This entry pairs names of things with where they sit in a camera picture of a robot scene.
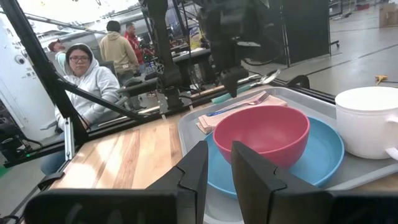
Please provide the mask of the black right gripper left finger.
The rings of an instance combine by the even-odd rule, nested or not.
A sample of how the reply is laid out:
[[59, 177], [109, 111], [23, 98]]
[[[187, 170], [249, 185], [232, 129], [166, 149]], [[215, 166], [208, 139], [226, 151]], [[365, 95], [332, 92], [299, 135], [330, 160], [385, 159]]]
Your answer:
[[155, 191], [148, 224], [203, 224], [208, 182], [208, 143], [199, 141], [147, 190]]

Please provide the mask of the spoon with teal handle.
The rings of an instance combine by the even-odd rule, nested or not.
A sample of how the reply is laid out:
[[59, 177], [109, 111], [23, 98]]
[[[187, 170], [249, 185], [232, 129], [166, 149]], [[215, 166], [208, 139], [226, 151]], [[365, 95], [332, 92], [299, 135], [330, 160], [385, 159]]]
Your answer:
[[[257, 86], [261, 86], [261, 85], [269, 84], [271, 81], [275, 80], [275, 79], [280, 75], [280, 73], [281, 73], [281, 70], [273, 70], [273, 71], [271, 71], [270, 73], [268, 73], [267, 75], [262, 76], [262, 77], [259, 79], [259, 81], [256, 81], [256, 82], [254, 82], [254, 83], [247, 84], [247, 85], [244, 85], [244, 86], [239, 87], [239, 88], [237, 89], [237, 92], [236, 92], [236, 93], [237, 93], [237, 94], [240, 94], [240, 93], [242, 93], [242, 92], [244, 92], [244, 91], [248, 91], [248, 90], [251, 89], [251, 88], [254, 88], [254, 87], [257, 87]], [[211, 100], [211, 102], [214, 103], [214, 104], [218, 104], [218, 103], [222, 103], [222, 102], [224, 102], [224, 101], [226, 101], [226, 100], [229, 100], [229, 99], [231, 99], [231, 98], [232, 98], [231, 94], [230, 94], [230, 93], [226, 93], [226, 94], [224, 94], [224, 95], [221, 95], [221, 96], [218, 96], [218, 97], [216, 97], [216, 98], [213, 98], [213, 99]]]

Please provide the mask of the iridescent purple fork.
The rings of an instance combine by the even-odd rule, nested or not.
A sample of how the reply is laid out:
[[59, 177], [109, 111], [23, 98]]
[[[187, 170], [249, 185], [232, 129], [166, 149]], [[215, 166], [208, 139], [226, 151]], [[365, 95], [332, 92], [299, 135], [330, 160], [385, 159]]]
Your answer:
[[270, 96], [270, 94], [268, 94], [268, 93], [263, 93], [263, 94], [262, 94], [257, 100], [255, 100], [255, 101], [250, 101], [250, 102], [247, 102], [247, 103], [241, 103], [241, 104], [239, 104], [239, 105], [235, 105], [235, 106], [232, 106], [232, 107], [230, 107], [230, 108], [226, 108], [226, 109], [223, 109], [223, 110], [215, 111], [215, 112], [212, 112], [212, 113], [207, 113], [206, 115], [207, 115], [207, 116], [216, 116], [216, 115], [219, 115], [219, 114], [222, 114], [222, 113], [225, 113], [225, 112], [227, 112], [227, 111], [231, 111], [231, 110], [233, 110], [233, 109], [237, 109], [237, 108], [240, 108], [240, 107], [259, 105], [260, 103], [262, 103], [263, 101], [265, 101], [269, 96]]

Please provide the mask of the pink cloth napkin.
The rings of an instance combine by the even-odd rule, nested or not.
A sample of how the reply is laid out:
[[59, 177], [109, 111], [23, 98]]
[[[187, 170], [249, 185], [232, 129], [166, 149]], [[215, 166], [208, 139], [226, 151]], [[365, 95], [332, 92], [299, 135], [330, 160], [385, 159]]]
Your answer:
[[[262, 91], [257, 95], [254, 95], [253, 97], [247, 99], [247, 100], [243, 100], [237, 103], [232, 104], [231, 106], [227, 106], [225, 108], [222, 108], [220, 110], [226, 109], [226, 108], [230, 108], [232, 106], [235, 105], [239, 105], [241, 103], [247, 103], [250, 101], [255, 101], [257, 100], [263, 93], [267, 93], [266, 91]], [[275, 96], [270, 95], [265, 101], [263, 101], [262, 103], [260, 103], [259, 105], [254, 105], [254, 106], [244, 106], [244, 107], [240, 107], [237, 109], [233, 109], [231, 111], [227, 111], [225, 113], [216, 115], [216, 116], [207, 116], [202, 115], [198, 118], [198, 122], [196, 123], [196, 125], [198, 126], [198, 128], [204, 133], [204, 134], [209, 134], [211, 133], [216, 126], [218, 125], [218, 123], [222, 120], [225, 119], [227, 116], [236, 113], [238, 111], [241, 111], [243, 109], [247, 109], [249, 107], [256, 107], [256, 106], [269, 106], [269, 105], [274, 105], [274, 106], [287, 106], [287, 102], [284, 100], [281, 100], [280, 98], [277, 98]]]

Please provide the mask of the pink plastic bowl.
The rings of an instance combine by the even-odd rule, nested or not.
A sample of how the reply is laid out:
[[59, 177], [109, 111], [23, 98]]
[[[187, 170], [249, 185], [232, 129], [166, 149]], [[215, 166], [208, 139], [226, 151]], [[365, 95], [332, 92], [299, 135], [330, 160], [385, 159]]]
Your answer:
[[289, 168], [302, 156], [310, 132], [309, 118], [288, 106], [256, 106], [222, 119], [213, 140], [227, 162], [239, 141], [277, 166]]

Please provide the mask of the blue plastic plate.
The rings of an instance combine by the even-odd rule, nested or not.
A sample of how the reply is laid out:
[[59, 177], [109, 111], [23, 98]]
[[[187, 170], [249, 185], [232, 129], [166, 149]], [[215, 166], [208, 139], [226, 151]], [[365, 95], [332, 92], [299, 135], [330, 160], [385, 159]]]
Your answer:
[[[341, 165], [345, 147], [340, 135], [328, 124], [310, 117], [307, 146], [301, 158], [289, 169], [298, 178], [321, 187]], [[208, 143], [208, 185], [233, 199], [237, 198], [231, 165], [219, 152], [211, 134]]]

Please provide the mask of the grey plastic tray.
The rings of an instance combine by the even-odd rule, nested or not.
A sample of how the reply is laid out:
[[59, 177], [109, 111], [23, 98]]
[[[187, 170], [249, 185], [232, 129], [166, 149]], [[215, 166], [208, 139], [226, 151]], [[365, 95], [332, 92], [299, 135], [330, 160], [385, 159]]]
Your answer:
[[[309, 118], [319, 119], [334, 130], [336, 128], [335, 106], [311, 96], [301, 94], [288, 88], [273, 87], [266, 90], [270, 95], [280, 98], [295, 109], [300, 110]], [[220, 110], [239, 101], [247, 100], [258, 92], [248, 93], [218, 105], [194, 111], [183, 116], [178, 123], [182, 153], [186, 154], [198, 141], [205, 140], [204, 134], [196, 123], [201, 115]], [[323, 189], [345, 190], [353, 189], [368, 183], [377, 183], [377, 188], [383, 189], [383, 177], [398, 179], [398, 162], [393, 159], [369, 160], [353, 156], [345, 152], [343, 161], [331, 179], [321, 186]], [[236, 199], [223, 195], [208, 185], [204, 224], [244, 224]]]

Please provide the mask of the yellow wipes canister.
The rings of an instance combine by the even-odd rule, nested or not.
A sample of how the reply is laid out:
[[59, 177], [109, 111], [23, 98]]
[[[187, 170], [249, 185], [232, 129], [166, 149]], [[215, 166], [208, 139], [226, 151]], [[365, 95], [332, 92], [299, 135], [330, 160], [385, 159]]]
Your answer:
[[189, 30], [190, 48], [195, 50], [201, 47], [202, 33], [200, 26], [193, 26]]

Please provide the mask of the black background table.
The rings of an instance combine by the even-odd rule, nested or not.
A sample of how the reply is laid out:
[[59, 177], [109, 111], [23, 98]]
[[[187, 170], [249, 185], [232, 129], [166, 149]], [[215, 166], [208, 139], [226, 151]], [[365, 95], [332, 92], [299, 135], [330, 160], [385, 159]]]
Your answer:
[[182, 86], [190, 86], [192, 84], [188, 74], [188, 67], [195, 64], [203, 65], [204, 74], [201, 77], [205, 82], [216, 80], [215, 72], [209, 62], [210, 56], [210, 49], [195, 49], [191, 51], [191, 55], [189, 55], [189, 53], [184, 53], [173, 58], [173, 61], [179, 67], [182, 76]]

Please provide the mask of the black partition panel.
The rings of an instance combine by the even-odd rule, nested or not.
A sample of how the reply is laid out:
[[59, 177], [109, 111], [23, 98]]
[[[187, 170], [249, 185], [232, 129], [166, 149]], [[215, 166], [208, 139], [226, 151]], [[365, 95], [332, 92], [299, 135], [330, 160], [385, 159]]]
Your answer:
[[328, 0], [268, 0], [277, 63], [287, 65], [330, 53]]

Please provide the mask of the person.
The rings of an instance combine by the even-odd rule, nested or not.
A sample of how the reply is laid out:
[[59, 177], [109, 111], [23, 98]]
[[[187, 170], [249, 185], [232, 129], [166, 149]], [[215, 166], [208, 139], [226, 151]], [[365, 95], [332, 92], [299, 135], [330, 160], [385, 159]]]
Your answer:
[[[65, 53], [63, 67], [64, 79], [79, 89], [111, 103], [119, 100], [116, 92], [120, 88], [118, 79], [110, 69], [99, 65], [86, 44], [72, 45]], [[85, 129], [96, 128], [100, 123], [119, 116], [119, 113], [69, 91], [67, 96], [80, 115], [80, 122]]]
[[55, 54], [55, 60], [62, 72], [65, 73], [66, 47], [62, 44], [60, 39], [57, 39], [56, 41], [49, 43], [48, 48]]
[[121, 35], [118, 21], [109, 21], [106, 25], [107, 34], [101, 39], [100, 52], [103, 61], [114, 63], [115, 71], [121, 85], [130, 79], [135, 82], [134, 75], [139, 71], [139, 62], [129, 41]]
[[136, 35], [136, 28], [132, 22], [126, 24], [126, 31], [124, 33], [124, 37], [129, 41], [130, 45], [134, 50], [134, 53], [137, 57], [137, 61], [139, 63], [140, 72], [145, 73], [146, 66], [144, 62], [144, 52], [140, 47], [140, 42]]

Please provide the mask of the white mug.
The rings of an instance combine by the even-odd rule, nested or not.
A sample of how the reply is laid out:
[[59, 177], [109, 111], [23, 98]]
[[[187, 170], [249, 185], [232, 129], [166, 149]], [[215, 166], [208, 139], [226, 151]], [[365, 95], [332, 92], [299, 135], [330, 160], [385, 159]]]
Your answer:
[[335, 97], [336, 125], [352, 155], [398, 161], [398, 88], [368, 86]]

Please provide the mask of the cardboard box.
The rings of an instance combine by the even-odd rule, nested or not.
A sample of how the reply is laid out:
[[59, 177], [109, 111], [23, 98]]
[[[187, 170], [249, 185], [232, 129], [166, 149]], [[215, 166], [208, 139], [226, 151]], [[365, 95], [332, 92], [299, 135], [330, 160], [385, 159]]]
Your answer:
[[398, 4], [385, 3], [379, 8], [379, 28], [398, 26]]

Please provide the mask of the silver metal bracket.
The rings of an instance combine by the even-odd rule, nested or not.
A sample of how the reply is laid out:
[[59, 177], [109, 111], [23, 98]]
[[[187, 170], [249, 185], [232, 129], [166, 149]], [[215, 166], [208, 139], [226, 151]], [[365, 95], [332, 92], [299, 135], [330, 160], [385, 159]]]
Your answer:
[[64, 124], [64, 141], [65, 141], [65, 160], [70, 161], [75, 155], [75, 140], [73, 132], [73, 123], [70, 118], [65, 120]]

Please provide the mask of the black rig frame with lights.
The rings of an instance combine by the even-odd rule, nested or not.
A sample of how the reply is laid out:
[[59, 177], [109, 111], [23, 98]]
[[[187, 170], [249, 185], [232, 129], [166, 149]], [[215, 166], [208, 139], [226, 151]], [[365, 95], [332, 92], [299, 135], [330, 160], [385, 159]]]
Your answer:
[[[40, 82], [44, 86], [48, 96], [51, 98], [55, 106], [60, 108], [62, 118], [63, 116], [66, 116], [72, 120], [69, 122], [71, 124], [70, 127], [73, 124], [72, 131], [74, 131], [74, 134], [77, 134], [72, 134], [72, 143], [82, 146], [84, 143], [90, 140], [98, 139], [109, 134], [114, 134], [118, 131], [124, 131], [128, 128], [133, 128], [140, 124], [160, 119], [160, 112], [149, 113], [149, 115], [139, 115], [138, 113], [133, 113], [123, 109], [121, 106], [116, 105], [116, 103], [107, 103], [107, 101], [103, 100], [102, 98], [94, 96], [87, 91], [80, 90], [77, 87], [74, 87], [72, 84], [67, 83], [67, 81], [62, 80], [62, 77], [58, 75], [52, 62], [48, 60], [44, 50], [41, 48], [40, 43], [36, 38], [33, 29], [29, 25], [27, 17], [24, 15], [24, 12], [17, 0], [0, 0], [0, 6], [3, 8], [3, 13], [5, 13], [7, 16], [8, 20], [16, 31], [16, 34], [20, 38], [22, 45], [25, 47], [27, 54], [32, 60], [32, 63], [34, 64], [33, 69], [36, 72]], [[309, 84], [304, 84], [304, 81], [308, 81], [308, 77], [305, 75], [299, 75], [295, 77], [294, 80], [299, 80], [300, 82], [282, 82], [281, 80], [276, 79], [275, 81], [271, 81], [271, 86], [290, 88], [293, 91], [303, 93], [304, 95], [314, 97], [315, 99], [335, 104], [335, 100], [332, 99], [331, 94], [306, 88], [309, 87]], [[110, 109], [116, 109], [117, 112], [122, 112], [123, 115], [127, 115], [127, 118], [122, 118], [122, 121], [111, 121], [111, 123], [116, 123], [110, 124], [105, 128], [100, 128], [99, 131], [87, 132], [80, 121], [80, 114], [76, 112], [76, 109], [70, 103], [65, 90], [72, 90], [72, 92], [76, 92], [88, 97], [89, 100], [94, 100], [95, 103], [100, 103], [102, 106], [111, 107]], [[56, 143], [40, 146], [38, 149], [26, 152], [23, 157], [17, 157], [10, 160], [7, 159], [7, 162], [4, 163], [4, 166], [6, 168], [10, 168], [28, 161], [32, 161], [34, 159], [38, 159], [40, 157], [47, 156], [49, 154], [61, 151], [62, 146], [65, 146], [66, 149], [67, 144], [61, 143], [60, 140]]]

